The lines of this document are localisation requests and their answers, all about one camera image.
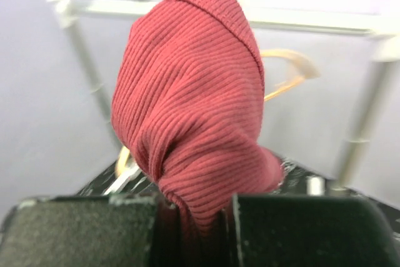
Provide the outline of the beige wooden clothes hanger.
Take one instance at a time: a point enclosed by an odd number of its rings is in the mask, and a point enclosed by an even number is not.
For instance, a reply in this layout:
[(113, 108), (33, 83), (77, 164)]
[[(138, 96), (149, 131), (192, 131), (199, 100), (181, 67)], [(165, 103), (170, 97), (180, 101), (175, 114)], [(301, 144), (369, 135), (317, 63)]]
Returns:
[[(289, 50), (289, 49), (266, 49), (260, 50), (262, 58), (278, 58), (283, 59), (288, 63), (287, 79), (277, 85), (277, 88), (264, 96), (264, 102), (267, 102), (282, 93), (289, 91), (296, 86), (299, 86), (307, 79), (320, 77), (320, 72), (317, 67), (305, 55)], [(119, 157), (116, 161), (114, 174), (116, 178), (121, 175), (128, 175), (129, 179), (133, 179), (140, 172), (138, 167), (135, 167), (134, 160), (127, 149), (123, 146), (119, 152)]]

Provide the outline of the maroon tank top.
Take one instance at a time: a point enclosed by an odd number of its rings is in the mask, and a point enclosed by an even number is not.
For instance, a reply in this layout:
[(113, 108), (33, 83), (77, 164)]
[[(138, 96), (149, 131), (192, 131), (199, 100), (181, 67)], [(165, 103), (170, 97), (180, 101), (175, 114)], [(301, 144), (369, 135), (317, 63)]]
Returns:
[(219, 212), (267, 193), (280, 160), (258, 145), (264, 68), (237, 0), (162, 0), (132, 25), (112, 99), (117, 137), (180, 210), (187, 266), (211, 266)]

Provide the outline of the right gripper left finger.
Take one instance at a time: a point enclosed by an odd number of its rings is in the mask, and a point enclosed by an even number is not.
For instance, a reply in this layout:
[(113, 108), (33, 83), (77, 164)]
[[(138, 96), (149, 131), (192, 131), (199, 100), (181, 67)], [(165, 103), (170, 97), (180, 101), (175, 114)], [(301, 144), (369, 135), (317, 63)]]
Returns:
[(149, 266), (153, 196), (31, 198), (5, 219), (1, 266)]

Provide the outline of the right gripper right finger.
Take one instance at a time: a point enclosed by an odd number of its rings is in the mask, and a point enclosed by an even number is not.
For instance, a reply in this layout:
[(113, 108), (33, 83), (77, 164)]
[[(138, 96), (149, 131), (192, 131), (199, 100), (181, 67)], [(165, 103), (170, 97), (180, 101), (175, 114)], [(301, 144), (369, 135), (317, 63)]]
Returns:
[(388, 222), (354, 197), (235, 195), (239, 266), (399, 266)]

